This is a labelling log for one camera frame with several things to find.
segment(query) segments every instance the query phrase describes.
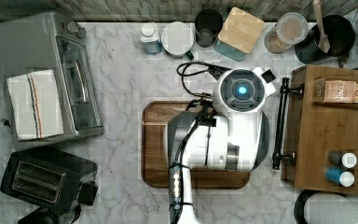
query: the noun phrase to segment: small bottle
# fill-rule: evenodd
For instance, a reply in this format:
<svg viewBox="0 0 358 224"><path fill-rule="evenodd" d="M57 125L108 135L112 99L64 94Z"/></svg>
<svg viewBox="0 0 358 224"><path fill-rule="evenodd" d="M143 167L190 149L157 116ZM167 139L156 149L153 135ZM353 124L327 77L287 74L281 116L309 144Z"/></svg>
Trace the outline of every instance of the small bottle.
<svg viewBox="0 0 358 224"><path fill-rule="evenodd" d="M336 167L329 167L325 176L328 180L344 187L350 187L354 183L354 175L351 172L344 172Z"/></svg>
<svg viewBox="0 0 358 224"><path fill-rule="evenodd" d="M356 156L350 152L330 151L328 160L336 166L342 165L346 168L353 168L357 163Z"/></svg>
<svg viewBox="0 0 358 224"><path fill-rule="evenodd" d="M139 36L147 54L157 54L161 52L161 41L158 34L158 27L154 22L144 24L141 27Z"/></svg>

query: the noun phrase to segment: dish towel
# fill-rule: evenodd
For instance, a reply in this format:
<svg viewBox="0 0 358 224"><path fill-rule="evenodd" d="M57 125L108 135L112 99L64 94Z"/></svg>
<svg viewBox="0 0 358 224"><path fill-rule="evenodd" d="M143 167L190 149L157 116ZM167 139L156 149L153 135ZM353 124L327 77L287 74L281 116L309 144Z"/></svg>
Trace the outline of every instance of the dish towel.
<svg viewBox="0 0 358 224"><path fill-rule="evenodd" d="M19 141L63 134L62 112L53 70L7 79Z"/></svg>

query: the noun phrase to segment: black canister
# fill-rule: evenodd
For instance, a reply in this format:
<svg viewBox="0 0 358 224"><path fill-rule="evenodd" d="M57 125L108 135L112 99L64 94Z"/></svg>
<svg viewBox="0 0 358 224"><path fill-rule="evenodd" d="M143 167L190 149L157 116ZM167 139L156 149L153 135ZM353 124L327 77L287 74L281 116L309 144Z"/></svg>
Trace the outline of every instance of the black canister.
<svg viewBox="0 0 358 224"><path fill-rule="evenodd" d="M196 17L197 44L207 48L213 44L223 27L223 17L213 9L204 9Z"/></svg>
<svg viewBox="0 0 358 224"><path fill-rule="evenodd" d="M319 47L318 26L310 29L307 37L295 46L296 56L302 63L317 63L321 60L347 54L355 40L351 22L342 16L330 15L323 18L324 32L328 36L330 50L324 53Z"/></svg>

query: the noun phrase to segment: black appliance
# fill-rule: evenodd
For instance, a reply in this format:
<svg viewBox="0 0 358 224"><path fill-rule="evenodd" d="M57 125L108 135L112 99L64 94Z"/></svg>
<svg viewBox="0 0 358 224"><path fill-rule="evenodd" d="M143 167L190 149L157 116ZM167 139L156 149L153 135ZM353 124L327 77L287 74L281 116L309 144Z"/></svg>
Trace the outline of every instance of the black appliance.
<svg viewBox="0 0 358 224"><path fill-rule="evenodd" d="M93 161L49 147L13 152L1 191L27 203L69 213L80 203L93 204L97 169Z"/></svg>

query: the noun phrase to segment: wooden lid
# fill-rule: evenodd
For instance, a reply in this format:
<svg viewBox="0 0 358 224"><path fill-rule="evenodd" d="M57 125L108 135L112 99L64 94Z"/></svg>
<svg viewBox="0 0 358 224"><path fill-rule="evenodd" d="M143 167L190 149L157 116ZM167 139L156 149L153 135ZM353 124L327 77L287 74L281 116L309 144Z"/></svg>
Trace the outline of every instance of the wooden lid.
<svg viewBox="0 0 358 224"><path fill-rule="evenodd" d="M250 53L264 26L262 20L234 7L223 24L218 38L235 49Z"/></svg>

